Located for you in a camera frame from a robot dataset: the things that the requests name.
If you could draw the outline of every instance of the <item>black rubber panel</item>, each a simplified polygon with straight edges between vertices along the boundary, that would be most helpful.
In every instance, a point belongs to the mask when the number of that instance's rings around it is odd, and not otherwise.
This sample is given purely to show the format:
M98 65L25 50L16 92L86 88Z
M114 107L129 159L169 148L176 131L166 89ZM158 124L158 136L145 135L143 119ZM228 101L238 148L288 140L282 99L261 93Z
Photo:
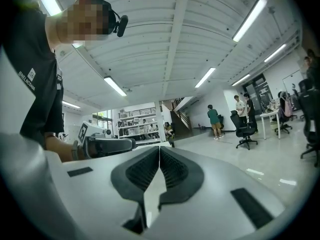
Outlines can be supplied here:
M70 177L74 177L74 176L86 174L86 173L89 173L92 171L93 170L90 167L84 167L84 168L80 168L80 169L76 169L76 170L70 170L70 171L68 171L68 174Z
M159 147L155 146L142 154L115 167L111 172L111 182L120 196L135 201L140 206L139 216L143 228L147 227L144 193L159 168ZM125 223L125 226L136 223Z
M233 190L231 195L257 229L273 220L270 213L245 188Z
M167 191L160 195L159 210L162 205L187 201L201 188L205 178L197 163L164 146L160 147L160 169Z

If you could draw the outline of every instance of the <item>white shelving unit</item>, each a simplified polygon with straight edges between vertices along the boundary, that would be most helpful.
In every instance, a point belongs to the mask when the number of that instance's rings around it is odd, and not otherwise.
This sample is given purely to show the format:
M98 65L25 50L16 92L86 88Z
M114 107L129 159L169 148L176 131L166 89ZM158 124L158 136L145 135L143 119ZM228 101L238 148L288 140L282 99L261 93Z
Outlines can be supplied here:
M118 118L118 121L122 121L123 123L128 123L129 121L132 121L135 118L139 118L139 119L150 119L150 118L155 118L156 117L156 113L155 108L152 109L150 108L150 110L152 113L144 113L144 114L138 114L138 115L133 115L133 116L128 116L128 117L123 117L123 118ZM127 126L123 126L123 127L118 127L118 136L119 139L121 138L129 138L129 137L133 137L133 136L140 136L140 135L147 135L147 134L154 134L154 133L159 133L159 130L154 130L154 131L148 131L148 132L144 132L144 133L137 133L137 134L130 134L130 135L122 135L120 136L120 130L121 129L132 129L132 128L143 128L145 126L149 126L152 124L157 124L157 121L151 121L151 122L146 122L146 123L139 123L139 124L133 124L133 125L127 125ZM142 145L142 144L148 144L148 143L157 143L157 142L161 142L160 138L151 138L151 139L145 139L145 140L137 140L135 143L137 145Z

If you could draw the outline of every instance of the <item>black t-shirt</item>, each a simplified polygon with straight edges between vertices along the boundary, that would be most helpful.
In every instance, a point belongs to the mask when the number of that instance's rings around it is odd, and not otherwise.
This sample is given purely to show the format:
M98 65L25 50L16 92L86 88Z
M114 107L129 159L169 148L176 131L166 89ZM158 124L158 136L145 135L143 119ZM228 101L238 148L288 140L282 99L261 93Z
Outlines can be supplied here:
M255 115L255 107L254 107L254 103L252 102L251 99L248 99L247 102L246 102L247 106L248 106L248 109L250 109L248 115L249 116L254 116Z
M64 131L62 118L62 71L51 52L46 31L46 15L38 10L19 12L6 35L4 50L21 78L35 95L20 134L45 146L44 133Z

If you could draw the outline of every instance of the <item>ceiling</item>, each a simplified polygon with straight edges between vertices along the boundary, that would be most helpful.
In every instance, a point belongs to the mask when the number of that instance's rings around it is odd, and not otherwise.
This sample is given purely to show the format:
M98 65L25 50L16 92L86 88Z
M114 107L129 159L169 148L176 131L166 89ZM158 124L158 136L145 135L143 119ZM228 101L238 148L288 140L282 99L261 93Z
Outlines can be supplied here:
M75 0L58 0L65 9ZM82 114L152 101L199 96L264 66L280 45L299 45L301 20L288 0L267 5L238 42L232 37L256 0L106 0L129 22L123 37L57 50L65 99ZM200 88L195 85L216 68ZM103 77L127 93L120 96Z

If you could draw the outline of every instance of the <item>desk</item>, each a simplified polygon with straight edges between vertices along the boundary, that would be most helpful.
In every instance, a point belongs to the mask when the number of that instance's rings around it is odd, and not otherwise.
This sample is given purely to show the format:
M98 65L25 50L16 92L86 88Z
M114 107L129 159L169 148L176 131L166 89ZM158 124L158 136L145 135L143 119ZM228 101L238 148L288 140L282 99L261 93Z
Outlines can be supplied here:
M279 122L279 115L278 115L278 111L279 109L276 109L270 113L263 113L260 115L261 119L262 119L262 128L263 128L263 138L266 139L266 129L265 129L265 121L264 121L264 118L266 117L271 117L271 116L274 116L276 115L276 121L277 121L277 124L278 124L278 138L280 139L280 122Z

